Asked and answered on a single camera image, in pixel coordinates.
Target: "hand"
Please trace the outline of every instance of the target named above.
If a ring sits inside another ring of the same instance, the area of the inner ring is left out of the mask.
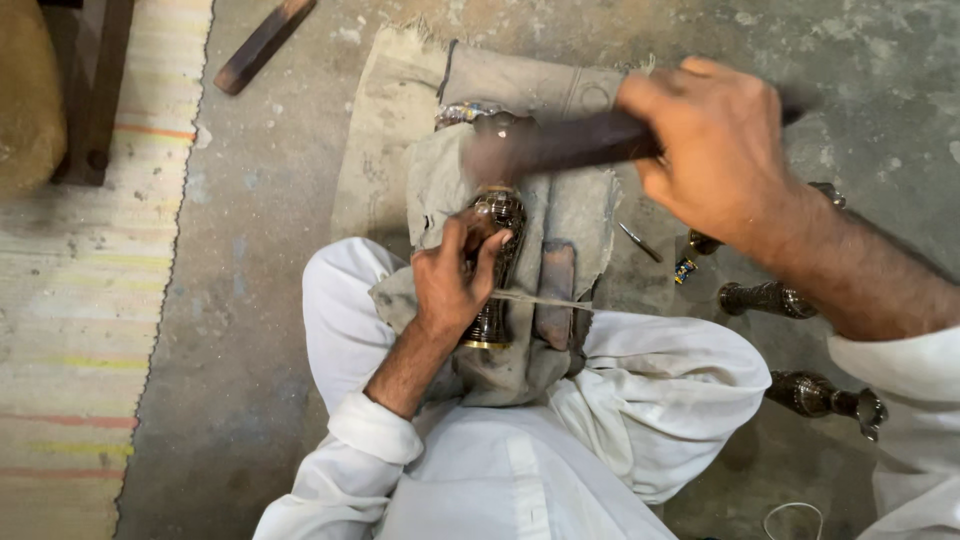
[[[485,239],[477,238],[471,231],[483,228],[471,226],[476,221],[471,212],[473,209],[467,209],[446,218],[440,246],[420,250],[410,257],[420,304],[411,324],[454,345],[490,298],[496,254],[513,236],[509,229],[504,229]],[[466,253],[478,246],[476,270],[470,273]]]
[[[631,75],[617,103],[650,122],[663,160],[638,160],[647,196],[734,247],[776,223],[800,186],[780,147],[780,98],[760,79],[702,58]]]

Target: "person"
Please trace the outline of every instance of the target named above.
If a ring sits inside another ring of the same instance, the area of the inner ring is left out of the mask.
[[[689,58],[626,78],[617,103],[665,149],[636,163],[646,194],[799,290],[837,331],[833,360],[886,404],[879,518],[859,537],[960,537],[957,287],[791,177],[779,97],[761,80]],[[367,291],[403,262],[358,238],[313,257],[303,317],[329,435],[254,538],[675,538],[645,503],[699,474],[769,384],[731,331],[598,311],[587,369],[546,405],[446,403],[414,418],[490,295],[508,234],[487,238],[467,276],[466,227],[449,218],[443,243],[411,257],[419,309],[396,341]],[[587,392],[596,384],[612,391]]]

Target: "white shirt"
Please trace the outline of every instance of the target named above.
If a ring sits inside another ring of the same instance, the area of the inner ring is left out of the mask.
[[[889,343],[831,339],[834,361],[870,384],[890,413],[874,475],[880,518],[861,540],[960,537],[958,346],[960,328]],[[414,425],[354,392],[254,538],[374,533],[675,538],[546,407],[447,403]]]

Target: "white sleeve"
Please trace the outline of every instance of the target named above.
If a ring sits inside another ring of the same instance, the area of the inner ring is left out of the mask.
[[[835,336],[833,360],[887,406],[876,523],[860,540],[960,538],[960,327],[889,342]]]
[[[328,428],[291,493],[264,510],[254,540],[370,537],[403,467],[423,451],[410,422],[362,392],[347,394]]]

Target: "man's left hand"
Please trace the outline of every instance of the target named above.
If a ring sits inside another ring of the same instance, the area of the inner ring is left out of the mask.
[[[493,263],[496,254],[513,233],[504,229],[480,245],[476,270],[468,271],[465,248],[468,222],[465,212],[451,215],[444,223],[444,239],[435,248],[420,250],[410,257],[414,286],[420,307],[411,324],[434,339],[456,345],[493,292]]]

